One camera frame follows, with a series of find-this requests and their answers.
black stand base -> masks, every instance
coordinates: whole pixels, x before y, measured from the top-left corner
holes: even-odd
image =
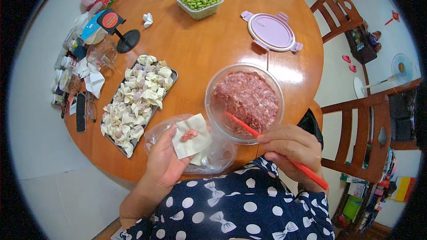
[[[116,31],[116,34],[120,37],[117,43],[117,52],[119,53],[130,51],[139,42],[140,33],[136,29],[126,32],[123,36],[118,31]]]

plastic bag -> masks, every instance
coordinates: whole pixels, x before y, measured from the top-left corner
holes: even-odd
[[[159,137],[168,127],[182,120],[188,120],[192,114],[181,114],[164,120],[152,129],[144,133],[144,149],[147,154],[150,153],[151,147],[156,143]],[[184,173],[192,174],[215,174],[221,173],[227,169],[234,161],[237,152],[237,146],[231,140],[224,138],[219,132],[210,131],[212,143],[202,152],[206,158],[202,160],[201,165],[189,164]]]

crumpled tissue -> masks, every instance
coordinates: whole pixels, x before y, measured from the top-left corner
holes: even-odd
[[[80,78],[85,78],[90,74],[86,57],[82,58],[82,60],[77,63],[77,66],[74,69],[73,73],[75,73]]]
[[[151,13],[144,14],[142,19],[145,21],[144,28],[149,27],[153,23],[153,16],[151,15]]]
[[[99,68],[94,67],[90,63],[89,71],[89,76],[85,78],[86,90],[93,93],[96,98],[99,98],[99,95],[101,94],[101,88],[105,82],[105,78],[102,73],[99,72]]]

sleeve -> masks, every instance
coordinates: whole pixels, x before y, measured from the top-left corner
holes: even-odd
[[[304,209],[305,214],[302,219],[304,228],[310,227],[310,231],[315,229],[322,239],[335,239],[334,227],[329,218],[328,199],[324,192],[301,191],[296,196],[295,202]]]
[[[123,240],[149,239],[153,230],[153,224],[147,218],[136,221],[131,228],[120,233]]]

red chopsticks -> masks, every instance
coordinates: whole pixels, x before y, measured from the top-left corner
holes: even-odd
[[[250,132],[251,134],[253,134],[253,136],[259,136],[260,133],[258,133],[257,131],[255,131],[254,129],[252,129],[251,127],[249,127],[247,124],[245,124],[243,121],[237,119],[233,114],[226,112],[226,115],[232,119],[233,121],[235,121],[238,125],[242,126],[243,128],[245,128],[248,132]],[[322,187],[325,190],[328,190],[329,188],[329,184],[322,178],[320,178],[317,174],[313,173],[312,170],[310,170],[309,168],[307,168],[304,164],[302,163],[298,163],[298,162],[293,162],[292,160],[290,160],[289,158],[286,157],[286,159],[292,163],[292,165],[294,165],[295,168],[297,168],[299,171],[301,171],[302,173],[304,173],[308,178],[310,178],[311,180],[313,180],[316,184],[318,184],[320,187]]]

